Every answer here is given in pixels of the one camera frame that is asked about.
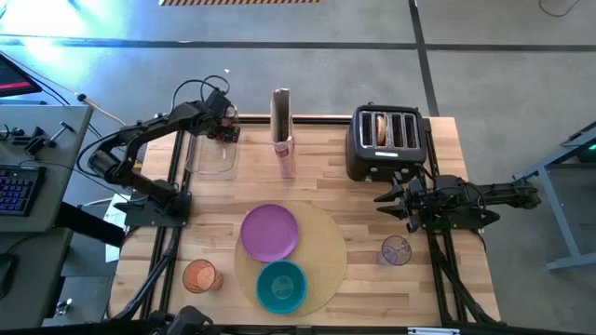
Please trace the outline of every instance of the concrete floor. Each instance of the concrete floor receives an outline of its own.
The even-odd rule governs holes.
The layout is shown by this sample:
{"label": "concrete floor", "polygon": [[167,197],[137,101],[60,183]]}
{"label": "concrete floor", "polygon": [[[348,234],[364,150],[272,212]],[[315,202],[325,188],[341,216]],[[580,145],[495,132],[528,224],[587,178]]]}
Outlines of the concrete floor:
{"label": "concrete floor", "polygon": [[[55,15],[31,15],[26,5],[10,7],[0,20],[0,33],[414,42],[406,0],[165,8],[143,0],[125,6],[116,0],[81,3],[78,15],[68,6]],[[556,11],[570,3],[545,1],[545,7]],[[596,2],[581,1],[559,19],[542,13],[535,0],[418,0],[418,6],[427,43],[596,44]],[[271,90],[284,86],[292,90],[295,113],[351,114],[357,105],[375,101],[418,106],[428,114],[413,50],[65,48],[44,41],[3,50],[87,93],[127,122],[166,111],[180,82],[208,74],[228,78],[230,99],[242,113],[267,113]],[[594,121],[594,53],[433,51],[428,58],[440,115],[455,117],[468,174],[476,183],[508,181]],[[196,92],[188,88],[179,98],[195,99]],[[117,126],[99,114],[93,123],[104,133]],[[79,204],[109,195],[74,175],[66,200]],[[522,327],[596,332],[594,268],[546,269],[547,261],[567,256],[549,204],[532,211],[498,211],[502,220],[486,229],[486,240],[502,319]],[[583,237],[593,239],[593,231]]]}

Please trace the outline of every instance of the keyboard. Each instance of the keyboard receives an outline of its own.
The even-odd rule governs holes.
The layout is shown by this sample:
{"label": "keyboard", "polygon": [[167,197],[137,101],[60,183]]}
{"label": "keyboard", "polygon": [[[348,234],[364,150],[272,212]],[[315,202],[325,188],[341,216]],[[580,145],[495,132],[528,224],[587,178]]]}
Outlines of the keyboard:
{"label": "keyboard", "polygon": [[0,165],[0,216],[29,216],[45,167]]}

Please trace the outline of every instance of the black toaster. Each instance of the black toaster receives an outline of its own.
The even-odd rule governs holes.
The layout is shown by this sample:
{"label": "black toaster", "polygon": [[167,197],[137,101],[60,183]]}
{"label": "black toaster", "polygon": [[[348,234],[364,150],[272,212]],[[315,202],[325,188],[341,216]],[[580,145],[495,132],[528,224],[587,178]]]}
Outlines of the black toaster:
{"label": "black toaster", "polygon": [[345,137],[345,168],[354,181],[389,181],[394,172],[411,180],[427,160],[422,115],[400,106],[364,105],[352,115]]}

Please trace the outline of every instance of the purple plate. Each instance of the purple plate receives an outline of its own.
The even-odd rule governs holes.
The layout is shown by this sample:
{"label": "purple plate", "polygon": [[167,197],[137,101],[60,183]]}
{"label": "purple plate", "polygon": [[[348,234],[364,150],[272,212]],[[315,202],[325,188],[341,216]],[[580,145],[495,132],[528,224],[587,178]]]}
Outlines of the purple plate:
{"label": "purple plate", "polygon": [[259,206],[242,222],[240,240],[257,261],[277,261],[290,255],[298,243],[298,222],[282,206]]}

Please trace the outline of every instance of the teal bowl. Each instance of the teal bowl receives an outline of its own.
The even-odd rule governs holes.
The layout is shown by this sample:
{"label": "teal bowl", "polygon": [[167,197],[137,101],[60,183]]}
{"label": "teal bowl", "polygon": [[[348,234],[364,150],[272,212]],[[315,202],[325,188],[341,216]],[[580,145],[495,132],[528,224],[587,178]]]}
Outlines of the teal bowl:
{"label": "teal bowl", "polygon": [[293,261],[272,261],[259,273],[256,291],[259,303],[267,311],[285,315],[305,300],[306,276]]}

